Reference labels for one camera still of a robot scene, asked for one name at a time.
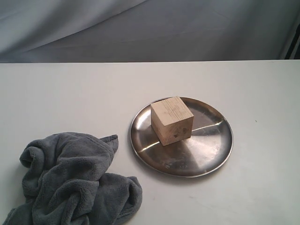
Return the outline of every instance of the white tabletop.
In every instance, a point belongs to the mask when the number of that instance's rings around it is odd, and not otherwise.
[[[23,203],[26,144],[74,131],[118,134],[109,172],[138,177],[133,225],[299,225],[300,61],[0,64],[0,223]],[[140,163],[128,127],[149,102],[196,98],[230,123],[234,147],[211,175],[178,179]]]

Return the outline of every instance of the gray fabric backdrop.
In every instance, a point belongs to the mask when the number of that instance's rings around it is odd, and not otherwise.
[[[39,5],[43,10],[35,15],[30,29],[25,26],[29,20],[21,16],[10,25],[20,30],[0,26],[1,35],[9,30],[4,41],[1,38],[2,61],[279,59],[300,12],[299,0],[146,0],[139,5],[142,0],[59,2]]]

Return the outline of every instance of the light wood cube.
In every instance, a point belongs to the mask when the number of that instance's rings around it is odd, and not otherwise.
[[[180,97],[151,104],[151,125],[163,146],[191,137],[193,121]]]

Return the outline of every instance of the crumpled towel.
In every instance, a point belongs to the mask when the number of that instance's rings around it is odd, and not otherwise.
[[[22,187],[26,203],[4,225],[118,225],[140,208],[136,177],[105,173],[118,136],[61,133],[32,141],[20,157],[30,168]]]

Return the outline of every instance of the stainless steel plate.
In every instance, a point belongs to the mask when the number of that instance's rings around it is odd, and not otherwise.
[[[149,104],[132,122],[131,144],[137,156],[157,171],[179,177],[206,175],[220,168],[230,156],[233,134],[216,109],[195,99],[181,99],[195,116],[190,138],[162,146],[151,127]]]

